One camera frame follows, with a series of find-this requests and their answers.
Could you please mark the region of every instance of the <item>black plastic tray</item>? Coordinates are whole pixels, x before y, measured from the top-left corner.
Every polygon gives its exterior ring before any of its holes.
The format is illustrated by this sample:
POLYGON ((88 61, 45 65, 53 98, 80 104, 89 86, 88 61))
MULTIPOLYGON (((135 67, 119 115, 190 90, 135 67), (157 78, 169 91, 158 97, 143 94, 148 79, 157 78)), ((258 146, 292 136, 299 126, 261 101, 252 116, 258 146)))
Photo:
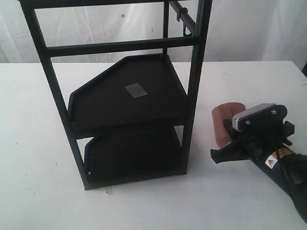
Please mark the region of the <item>black plastic tray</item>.
POLYGON ((173 127, 93 138, 85 147, 84 165, 89 182, 99 186, 186 174, 173 127))
POLYGON ((74 91, 68 112, 77 139, 112 131, 182 125, 187 95, 168 56, 129 56, 74 91), (126 86, 147 93, 134 98, 126 86))

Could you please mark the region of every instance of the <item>yellow warning sticker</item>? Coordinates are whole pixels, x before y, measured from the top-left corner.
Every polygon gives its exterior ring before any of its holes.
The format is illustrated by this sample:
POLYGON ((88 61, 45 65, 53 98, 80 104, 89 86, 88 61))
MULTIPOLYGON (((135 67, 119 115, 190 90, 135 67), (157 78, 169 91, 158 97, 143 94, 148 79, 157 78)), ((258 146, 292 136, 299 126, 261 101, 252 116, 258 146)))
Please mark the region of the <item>yellow warning sticker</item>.
MULTIPOLYGON (((289 148, 283 148, 283 149, 279 149, 278 150, 279 152, 279 157, 280 158, 283 158, 284 156, 287 156, 289 154, 294 154, 294 152, 289 149, 289 148)), ((265 161, 265 164, 270 168, 272 169, 274 167, 274 165, 277 163, 277 153, 274 152, 272 153, 268 158, 267 160, 265 161)))

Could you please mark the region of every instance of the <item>metal frame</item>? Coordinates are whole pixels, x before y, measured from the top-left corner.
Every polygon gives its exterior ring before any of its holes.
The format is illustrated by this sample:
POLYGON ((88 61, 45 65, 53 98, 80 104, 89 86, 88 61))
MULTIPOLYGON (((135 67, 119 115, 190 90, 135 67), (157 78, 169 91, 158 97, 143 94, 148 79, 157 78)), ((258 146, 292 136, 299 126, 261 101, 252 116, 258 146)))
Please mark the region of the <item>metal frame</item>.
POLYGON ((188 15, 188 11, 186 8, 182 8, 177 1, 171 0, 19 0, 19 2, 24 12, 24 16, 28 24, 34 45, 37 49, 38 56, 42 63, 69 144, 71 146, 73 156, 75 158, 79 173, 81 175, 83 185, 86 190, 99 187, 100 184, 88 183, 80 149, 78 147, 77 140, 71 127, 71 121, 69 119, 68 111, 50 58, 60 56, 122 52, 157 48, 162 48, 163 54, 166 55, 168 47, 193 46, 189 77, 187 117, 185 119, 182 139, 182 154, 185 163, 184 169, 186 173, 212 0, 199 0, 196 23, 194 23, 194 21, 188 15), (164 2, 163 38, 145 41, 47 47, 35 13, 35 9, 41 8, 112 5, 162 1, 164 2), (191 32, 190 36, 168 38, 169 5, 171 5, 177 12, 177 19, 181 19, 184 23, 183 34, 186 35, 185 28, 187 27, 191 32))

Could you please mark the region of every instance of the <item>white fabric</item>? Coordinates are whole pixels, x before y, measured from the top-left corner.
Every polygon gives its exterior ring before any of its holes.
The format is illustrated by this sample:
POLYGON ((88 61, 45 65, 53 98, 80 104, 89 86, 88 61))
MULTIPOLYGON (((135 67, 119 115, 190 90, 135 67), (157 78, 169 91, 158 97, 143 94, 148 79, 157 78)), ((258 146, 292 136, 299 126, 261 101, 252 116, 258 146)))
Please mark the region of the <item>white fabric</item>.
MULTIPOLYGON (((196 19, 197 0, 183 1, 196 19)), ((48 46, 162 37, 163 4, 127 4, 37 10, 48 46)), ((307 60, 307 0, 213 0, 205 61, 307 60)), ((169 36, 182 36, 170 9, 169 36)), ((146 50, 57 57, 55 62, 116 62, 146 50)), ((191 47, 170 48, 172 61, 190 61, 191 47)), ((17 0, 0 0, 0 62, 38 62, 17 0)))

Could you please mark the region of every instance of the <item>silver metal plate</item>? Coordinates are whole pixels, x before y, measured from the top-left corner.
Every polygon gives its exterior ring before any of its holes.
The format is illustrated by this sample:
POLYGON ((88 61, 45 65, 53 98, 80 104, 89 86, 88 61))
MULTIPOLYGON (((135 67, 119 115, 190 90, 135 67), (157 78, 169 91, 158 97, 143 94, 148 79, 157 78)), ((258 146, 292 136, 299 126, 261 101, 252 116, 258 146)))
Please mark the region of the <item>silver metal plate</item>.
POLYGON ((142 97, 148 94, 138 83, 127 85, 125 88, 134 98, 142 97))

